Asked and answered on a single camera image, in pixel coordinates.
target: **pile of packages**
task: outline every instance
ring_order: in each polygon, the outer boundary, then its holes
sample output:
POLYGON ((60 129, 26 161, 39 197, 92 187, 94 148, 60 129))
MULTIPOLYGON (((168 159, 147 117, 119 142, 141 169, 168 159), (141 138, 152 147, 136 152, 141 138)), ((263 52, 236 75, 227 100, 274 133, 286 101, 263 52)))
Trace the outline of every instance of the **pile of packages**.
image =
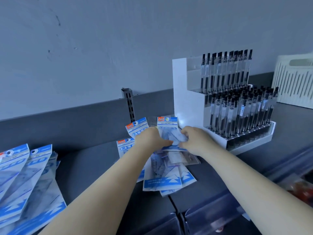
POLYGON ((52 145, 0 153, 0 234, 30 235, 66 208, 55 180, 52 145))
POLYGON ((156 126, 163 139, 172 140, 171 146, 151 155, 137 180, 143 180, 143 191, 160 191, 162 196, 166 196, 197 181, 186 166, 200 161, 179 147, 179 143, 187 141, 187 138, 181 134, 176 117, 155 117, 155 122, 148 123, 146 118, 142 118, 128 124, 126 129, 131 138, 117 141, 117 147, 121 158, 135 144, 136 135, 150 126, 156 126))

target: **person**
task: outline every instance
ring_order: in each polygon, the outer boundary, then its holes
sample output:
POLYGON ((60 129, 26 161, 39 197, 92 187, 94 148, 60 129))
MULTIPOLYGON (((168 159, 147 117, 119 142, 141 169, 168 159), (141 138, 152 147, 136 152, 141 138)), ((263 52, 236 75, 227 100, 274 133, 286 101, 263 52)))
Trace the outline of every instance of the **person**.
MULTIPOLYGON (((204 158, 217 171, 263 235, 313 233, 310 206, 218 146, 202 129, 186 126, 181 132, 189 138, 181 146, 204 158)), ((147 159, 154 151, 171 144, 159 136, 155 127, 143 131, 135 138, 135 145, 40 235, 115 234, 147 159)))

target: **wall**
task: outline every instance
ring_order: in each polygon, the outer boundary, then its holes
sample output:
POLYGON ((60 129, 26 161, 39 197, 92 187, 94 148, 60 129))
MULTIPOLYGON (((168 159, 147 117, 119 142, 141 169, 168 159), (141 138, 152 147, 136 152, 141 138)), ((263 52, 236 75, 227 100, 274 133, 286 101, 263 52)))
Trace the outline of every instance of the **wall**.
POLYGON ((313 0, 0 0, 0 120, 172 87, 171 60, 309 52, 313 0))

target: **pen display stand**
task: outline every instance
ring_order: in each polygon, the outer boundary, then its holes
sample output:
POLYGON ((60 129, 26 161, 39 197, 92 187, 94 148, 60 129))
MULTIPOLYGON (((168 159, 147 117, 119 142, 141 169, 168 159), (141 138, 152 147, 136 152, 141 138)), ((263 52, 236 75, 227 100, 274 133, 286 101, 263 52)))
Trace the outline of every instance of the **pen display stand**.
POLYGON ((204 129, 223 148, 238 155, 272 140, 275 122, 230 138, 209 130, 212 94, 201 92, 202 57, 173 59, 174 112, 179 127, 194 126, 204 129))

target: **wall stain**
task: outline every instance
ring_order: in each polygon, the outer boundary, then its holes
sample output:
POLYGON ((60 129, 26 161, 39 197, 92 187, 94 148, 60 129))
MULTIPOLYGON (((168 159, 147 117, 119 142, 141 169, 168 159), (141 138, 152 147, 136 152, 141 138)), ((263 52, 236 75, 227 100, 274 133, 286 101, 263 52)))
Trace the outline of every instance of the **wall stain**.
POLYGON ((57 18, 57 20, 58 20, 58 22, 59 22, 59 26, 61 26, 61 22, 60 22, 60 20, 59 20, 59 17, 58 16, 55 16, 56 18, 57 18))

